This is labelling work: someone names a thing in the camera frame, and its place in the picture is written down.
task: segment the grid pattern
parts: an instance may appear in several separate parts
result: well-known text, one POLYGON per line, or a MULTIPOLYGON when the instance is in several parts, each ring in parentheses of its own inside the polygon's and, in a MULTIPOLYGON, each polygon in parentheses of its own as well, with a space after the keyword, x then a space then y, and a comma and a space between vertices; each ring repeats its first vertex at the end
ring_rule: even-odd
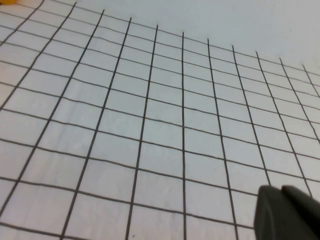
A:
POLYGON ((254 239, 320 200, 320 75, 57 0, 0 5, 0 236, 254 239))

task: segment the black object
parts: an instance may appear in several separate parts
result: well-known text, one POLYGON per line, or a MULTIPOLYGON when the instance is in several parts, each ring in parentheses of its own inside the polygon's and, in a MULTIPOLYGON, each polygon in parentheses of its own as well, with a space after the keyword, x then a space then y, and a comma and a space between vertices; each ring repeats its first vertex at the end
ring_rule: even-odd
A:
POLYGON ((294 186, 261 186, 256 240, 320 240, 320 203, 294 186))

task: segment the grid paper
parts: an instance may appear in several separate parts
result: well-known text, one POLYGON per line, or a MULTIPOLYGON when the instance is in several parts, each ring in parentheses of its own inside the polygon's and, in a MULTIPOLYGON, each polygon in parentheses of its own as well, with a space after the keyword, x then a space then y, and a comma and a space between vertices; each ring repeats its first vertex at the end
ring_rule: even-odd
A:
POLYGON ((320 74, 95 12, 0 5, 1 239, 255 239, 320 200, 320 74))

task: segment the yellow object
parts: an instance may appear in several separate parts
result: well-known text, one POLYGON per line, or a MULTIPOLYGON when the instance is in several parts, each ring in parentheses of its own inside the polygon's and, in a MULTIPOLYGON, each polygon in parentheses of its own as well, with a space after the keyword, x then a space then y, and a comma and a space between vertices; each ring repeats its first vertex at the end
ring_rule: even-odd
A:
POLYGON ((15 4, 17 0, 0 0, 0 4, 15 4))

